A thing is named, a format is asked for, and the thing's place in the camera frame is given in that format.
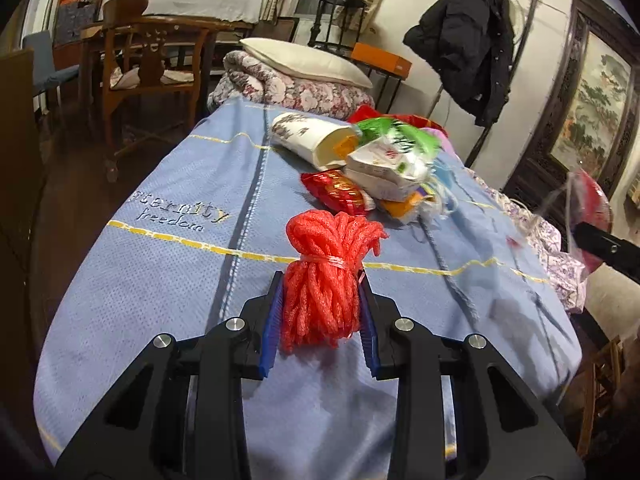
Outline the red foam net bundle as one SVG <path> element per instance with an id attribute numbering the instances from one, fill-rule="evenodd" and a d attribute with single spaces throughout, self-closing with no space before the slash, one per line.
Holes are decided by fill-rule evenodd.
<path id="1" fill-rule="evenodd" d="M 298 252 L 283 277 L 280 346 L 331 346 L 359 330 L 362 260 L 378 255 L 382 223 L 346 212 L 307 210 L 288 220 L 286 236 Z"/>

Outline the orange snack wrapper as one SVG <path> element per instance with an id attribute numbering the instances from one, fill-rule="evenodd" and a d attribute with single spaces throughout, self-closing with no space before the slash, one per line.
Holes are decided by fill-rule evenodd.
<path id="1" fill-rule="evenodd" d="M 379 200 L 378 206 L 380 206 L 382 211 L 385 211 L 390 218 L 402 222 L 410 222 L 418 212 L 419 206 L 423 203 L 434 204 L 435 195 L 425 192 L 423 188 L 419 188 L 401 202 Z"/>

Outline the green plastic wrapper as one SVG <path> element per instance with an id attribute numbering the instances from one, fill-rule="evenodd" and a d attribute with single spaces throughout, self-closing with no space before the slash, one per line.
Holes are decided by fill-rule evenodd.
<path id="1" fill-rule="evenodd" d="M 442 145 L 434 134 L 395 118 L 369 118 L 357 122 L 356 127 L 360 145 L 383 139 L 401 153 L 415 152 L 427 158 L 434 158 Z"/>

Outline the white paper bag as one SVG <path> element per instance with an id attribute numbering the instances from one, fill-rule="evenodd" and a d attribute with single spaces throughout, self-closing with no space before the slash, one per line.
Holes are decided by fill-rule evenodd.
<path id="1" fill-rule="evenodd" d="M 389 133 L 349 153 L 344 170 L 373 198 L 403 202 L 425 181 L 434 158 L 415 140 Z"/>

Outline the red snack wrapper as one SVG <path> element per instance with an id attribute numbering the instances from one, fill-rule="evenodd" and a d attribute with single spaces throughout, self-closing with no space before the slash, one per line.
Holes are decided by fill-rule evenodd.
<path id="1" fill-rule="evenodd" d="M 374 200 L 341 170 L 305 172 L 300 175 L 300 182 L 316 200 L 336 214 L 366 216 L 375 208 Z"/>

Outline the white paper cup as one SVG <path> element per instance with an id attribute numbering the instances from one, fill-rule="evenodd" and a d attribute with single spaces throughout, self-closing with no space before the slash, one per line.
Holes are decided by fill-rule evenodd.
<path id="1" fill-rule="evenodd" d="M 347 155 L 358 148 L 359 134 L 351 125 L 283 113 L 273 119 L 271 139 L 324 171 L 346 165 Z"/>

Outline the purple floral duvet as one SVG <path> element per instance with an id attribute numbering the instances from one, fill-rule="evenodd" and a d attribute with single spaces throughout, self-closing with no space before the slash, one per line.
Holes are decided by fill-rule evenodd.
<path id="1" fill-rule="evenodd" d="M 533 248 L 548 280 L 568 314 L 582 313 L 586 304 L 586 267 L 569 252 L 561 249 L 561 232 L 534 214 L 518 200 L 491 188 L 474 170 L 468 173 L 514 223 L 527 244 Z"/>

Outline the framed landscape painting panel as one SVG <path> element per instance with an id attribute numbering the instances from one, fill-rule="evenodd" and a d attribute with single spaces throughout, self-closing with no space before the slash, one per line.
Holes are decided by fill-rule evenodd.
<path id="1" fill-rule="evenodd" d="M 639 33 L 603 0 L 573 0 L 558 73 L 503 192 L 539 205 L 582 168 L 614 194 L 639 122 Z"/>

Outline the black puffer jacket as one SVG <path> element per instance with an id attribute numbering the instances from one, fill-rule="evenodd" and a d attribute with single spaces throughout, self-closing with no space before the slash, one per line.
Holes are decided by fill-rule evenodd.
<path id="1" fill-rule="evenodd" d="M 497 121 L 514 53 L 509 0 L 437 0 L 407 30 L 404 45 L 430 64 L 478 126 Z"/>

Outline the orange box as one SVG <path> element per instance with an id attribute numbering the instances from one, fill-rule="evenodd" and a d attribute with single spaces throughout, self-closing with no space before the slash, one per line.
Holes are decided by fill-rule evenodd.
<path id="1" fill-rule="evenodd" d="M 354 62 L 384 70 L 400 79 L 407 79 L 412 67 L 412 63 L 402 56 L 363 42 L 356 42 L 350 57 Z"/>

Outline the floral folded quilt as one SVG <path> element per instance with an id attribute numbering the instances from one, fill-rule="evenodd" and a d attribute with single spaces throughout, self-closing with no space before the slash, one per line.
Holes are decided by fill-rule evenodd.
<path id="1" fill-rule="evenodd" d="M 213 112 L 236 96 L 341 120 L 348 119 L 361 105 L 374 107 L 374 99 L 366 90 L 288 76 L 240 50 L 224 57 L 224 73 L 207 97 L 207 109 Z"/>

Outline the blue grey chair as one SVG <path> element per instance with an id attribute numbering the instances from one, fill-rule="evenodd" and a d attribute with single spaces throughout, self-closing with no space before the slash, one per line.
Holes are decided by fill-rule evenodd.
<path id="1" fill-rule="evenodd" d="M 44 98 L 49 91 L 60 94 L 62 84 L 76 79 L 79 76 L 79 66 L 55 67 L 53 58 L 53 44 L 50 32 L 42 30 L 26 35 L 23 38 L 23 48 L 31 50 L 34 54 L 34 68 L 32 69 L 32 86 L 34 87 L 34 100 L 38 104 L 38 110 L 44 112 L 48 106 Z"/>

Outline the black metal stand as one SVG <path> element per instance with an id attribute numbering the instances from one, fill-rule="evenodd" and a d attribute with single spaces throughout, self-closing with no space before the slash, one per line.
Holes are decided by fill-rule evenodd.
<path id="1" fill-rule="evenodd" d="M 366 11 L 364 0 L 318 0 L 307 46 L 349 58 L 354 47 L 346 44 L 347 32 L 356 21 L 355 42 L 359 41 Z"/>

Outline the cream pillow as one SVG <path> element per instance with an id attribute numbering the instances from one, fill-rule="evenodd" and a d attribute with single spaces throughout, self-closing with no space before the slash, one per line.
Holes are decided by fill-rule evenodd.
<path id="1" fill-rule="evenodd" d="M 244 38 L 240 44 L 253 58 L 288 76 L 348 84 L 366 90 L 373 87 L 360 68 L 330 52 L 260 37 Z"/>

